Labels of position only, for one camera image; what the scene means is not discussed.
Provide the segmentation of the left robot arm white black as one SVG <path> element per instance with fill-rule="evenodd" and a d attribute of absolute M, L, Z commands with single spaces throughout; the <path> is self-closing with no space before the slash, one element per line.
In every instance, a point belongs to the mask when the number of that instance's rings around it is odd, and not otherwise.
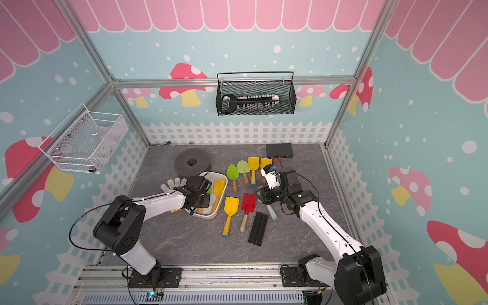
<path fill-rule="evenodd" d="M 95 225 L 93 236 L 138 274 L 153 277 L 161 267 L 140 241 L 143 223 L 167 212 L 179 209 L 194 212 L 207 207 L 211 185 L 204 176 L 198 176 L 183 186 L 150 197 L 118 196 Z"/>

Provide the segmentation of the bright green trowel wooden handle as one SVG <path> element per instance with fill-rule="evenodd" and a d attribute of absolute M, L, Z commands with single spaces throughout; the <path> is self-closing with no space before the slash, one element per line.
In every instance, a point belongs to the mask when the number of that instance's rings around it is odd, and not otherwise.
<path fill-rule="evenodd" d="M 238 171 L 238 168 L 234 164 L 230 164 L 227 168 L 227 178 L 232 182 L 232 188 L 233 188 L 233 193 L 238 192 L 238 186 L 237 186 L 237 179 L 239 178 L 240 173 Z"/>

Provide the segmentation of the yellow plastic shovel blue cap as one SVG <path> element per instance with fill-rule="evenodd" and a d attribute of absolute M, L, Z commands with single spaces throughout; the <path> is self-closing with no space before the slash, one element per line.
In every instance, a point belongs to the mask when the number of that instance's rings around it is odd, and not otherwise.
<path fill-rule="evenodd" d="M 248 166 L 251 171 L 251 186 L 256 186 L 256 171 L 259 168 L 259 158 L 258 157 L 249 157 L 248 158 Z"/>

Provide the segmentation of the light blue plastic shovel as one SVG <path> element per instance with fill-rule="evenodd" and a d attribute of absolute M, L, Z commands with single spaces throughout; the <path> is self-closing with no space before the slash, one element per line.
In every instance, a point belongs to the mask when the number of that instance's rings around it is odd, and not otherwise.
<path fill-rule="evenodd" d="M 259 186 L 258 189 L 257 189 L 257 191 L 256 191 L 257 200 L 260 203 L 264 203 L 263 202 L 263 199 L 262 199 L 262 196 L 261 196 L 261 189 L 262 188 L 263 188 L 262 186 Z M 271 216 L 271 218 L 274 221 L 277 220 L 278 219 L 278 216 L 277 216 L 275 210 L 273 209 L 273 207 L 271 205 L 265 205 L 265 207 L 268 209 L 268 213 Z"/>

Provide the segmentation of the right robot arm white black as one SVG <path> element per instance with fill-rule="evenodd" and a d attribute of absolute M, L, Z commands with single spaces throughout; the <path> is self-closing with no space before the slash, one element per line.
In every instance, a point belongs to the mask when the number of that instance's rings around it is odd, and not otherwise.
<path fill-rule="evenodd" d="M 317 190 L 302 188 L 293 168 L 276 169 L 267 165 L 261 170 L 267 185 L 261 188 L 262 203 L 278 202 L 287 206 L 306 223 L 333 256 L 327 261 L 319 255 L 301 259 L 297 267 L 305 285 L 321 283 L 333 288 L 343 304 L 373 304 L 386 293 L 387 284 L 381 256 L 374 246 L 363 246 L 350 236 L 325 211 Z"/>

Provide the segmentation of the red trowel wooden handle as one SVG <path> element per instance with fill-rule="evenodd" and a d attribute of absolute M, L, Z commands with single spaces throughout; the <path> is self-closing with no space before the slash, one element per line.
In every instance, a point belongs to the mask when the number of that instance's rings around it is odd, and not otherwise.
<path fill-rule="evenodd" d="M 256 203 L 256 201 L 257 201 L 257 198 L 253 194 L 246 193 L 244 195 L 244 197 L 243 197 L 243 202 L 242 202 L 242 205 L 241 205 L 241 210 L 244 211 L 244 217 L 243 217 L 243 221 L 242 221 L 241 226 L 240 226 L 240 231 L 241 232 L 244 232 L 245 231 L 249 213 L 255 211 L 255 203 Z"/>

